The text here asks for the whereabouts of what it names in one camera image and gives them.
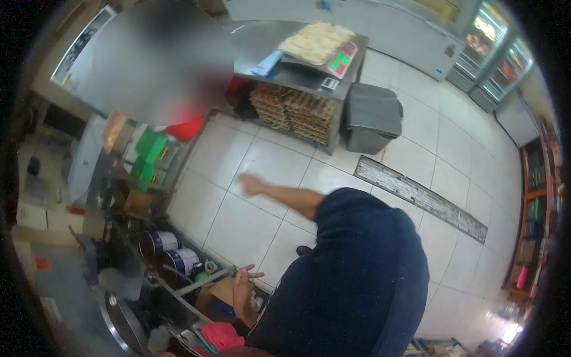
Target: trash can lid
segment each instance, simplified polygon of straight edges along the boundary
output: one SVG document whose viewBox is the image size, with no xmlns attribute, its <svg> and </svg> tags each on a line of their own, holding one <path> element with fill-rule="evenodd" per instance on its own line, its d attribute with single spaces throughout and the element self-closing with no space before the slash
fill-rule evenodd
<svg viewBox="0 0 571 357">
<path fill-rule="evenodd" d="M 402 109 L 392 90 L 353 83 L 347 100 L 347 128 L 389 137 L 402 132 Z"/>
</svg>

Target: metal floor strip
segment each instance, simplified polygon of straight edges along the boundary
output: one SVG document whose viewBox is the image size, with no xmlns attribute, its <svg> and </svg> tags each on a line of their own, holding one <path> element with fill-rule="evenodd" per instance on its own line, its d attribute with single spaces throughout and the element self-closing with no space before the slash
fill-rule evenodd
<svg viewBox="0 0 571 357">
<path fill-rule="evenodd" d="M 437 216 L 482 244 L 486 240 L 488 228 L 476 218 L 439 194 L 373 159 L 361 155 L 354 176 Z"/>
</svg>

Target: white tile floor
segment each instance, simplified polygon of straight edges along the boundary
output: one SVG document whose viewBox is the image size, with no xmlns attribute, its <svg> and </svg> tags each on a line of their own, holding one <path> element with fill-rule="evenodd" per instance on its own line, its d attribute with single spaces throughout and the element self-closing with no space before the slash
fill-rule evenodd
<svg viewBox="0 0 571 357">
<path fill-rule="evenodd" d="M 256 264 L 271 289 L 296 258 L 315 244 L 316 226 L 269 199 L 246 198 L 242 171 L 323 193 L 338 187 L 370 192 L 413 220 L 428 258 L 431 282 L 417 334 L 454 336 L 468 347 L 500 338 L 514 326 L 494 312 L 505 302 L 521 205 L 518 149 L 494 118 L 448 82 L 369 50 L 362 83 L 390 88 L 403 104 L 403 134 L 373 157 L 466 209 L 488 226 L 484 245 L 420 208 L 352 174 L 359 154 L 333 156 L 253 123 L 219 114 L 205 129 L 171 205 L 173 222 L 223 263 Z"/>
</svg>

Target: metal tray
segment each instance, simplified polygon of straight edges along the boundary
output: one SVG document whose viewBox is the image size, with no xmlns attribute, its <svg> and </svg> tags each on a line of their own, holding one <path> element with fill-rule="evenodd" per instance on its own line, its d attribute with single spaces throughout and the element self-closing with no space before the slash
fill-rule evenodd
<svg viewBox="0 0 571 357">
<path fill-rule="evenodd" d="M 297 36 L 297 34 L 298 34 L 300 31 L 302 31 L 303 29 L 305 29 L 307 26 L 308 26 L 308 25 L 303 26 L 301 29 L 299 29 L 298 31 L 294 32 L 294 33 L 293 33 L 292 35 L 290 35 L 288 38 Z M 349 30 L 349 31 L 353 32 L 351 29 L 348 29 L 348 28 L 343 27 L 343 26 L 339 26 L 339 25 L 333 25 L 333 26 L 341 27 L 341 28 L 343 28 L 343 29 L 346 29 L 346 30 Z M 332 52 L 329 54 L 329 56 L 327 56 L 327 59 L 326 59 L 325 62 L 323 62 L 323 63 L 311 62 L 311 61 L 309 61 L 309 60 L 307 60 L 307 59 L 305 59 L 305 58 L 303 58 L 303 57 L 301 57 L 301 56 L 295 55 L 295 54 L 290 53 L 290 52 L 288 52 L 288 51 L 281 50 L 281 49 L 280 49 L 280 46 L 281 46 L 281 45 L 286 41 L 286 39 L 288 39 L 288 38 L 286 38 L 285 40 L 281 41 L 281 42 L 278 44 L 278 46 L 277 46 L 276 49 L 277 49 L 278 51 L 281 51 L 282 53 L 285 53 L 285 54 L 291 56 L 291 57 L 294 57 L 294 58 L 297 58 L 297 59 L 299 59 L 299 60 L 301 60 L 301 61 L 307 62 L 307 63 L 309 63 L 310 65 L 322 66 L 322 65 L 326 64 L 327 62 L 329 62 L 329 60 L 330 60 L 331 57 L 335 54 L 335 52 L 339 51 L 339 50 L 341 49 L 341 47 L 343 47 L 344 44 L 346 44 L 347 42 L 351 42 L 351 41 L 355 38 L 355 35 L 356 35 L 356 34 L 353 32 L 353 36 L 352 36 L 350 39 L 348 39 L 347 41 L 342 42 L 337 48 L 335 48 L 335 50 L 332 51 Z"/>
</svg>

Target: glass door refrigerator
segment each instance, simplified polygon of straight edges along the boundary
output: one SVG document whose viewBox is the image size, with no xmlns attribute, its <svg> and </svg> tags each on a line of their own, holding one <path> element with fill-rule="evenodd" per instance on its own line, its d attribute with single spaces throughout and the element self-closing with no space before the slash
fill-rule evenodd
<svg viewBox="0 0 571 357">
<path fill-rule="evenodd" d="M 482 109 L 490 113 L 520 84 L 533 65 L 533 56 L 527 44 L 517 37 L 502 52 L 499 65 L 479 81 L 469 95 Z"/>
<path fill-rule="evenodd" d="M 474 22 L 468 28 L 466 45 L 447 80 L 469 92 L 503 47 L 509 23 L 489 2 L 482 1 Z"/>
</svg>

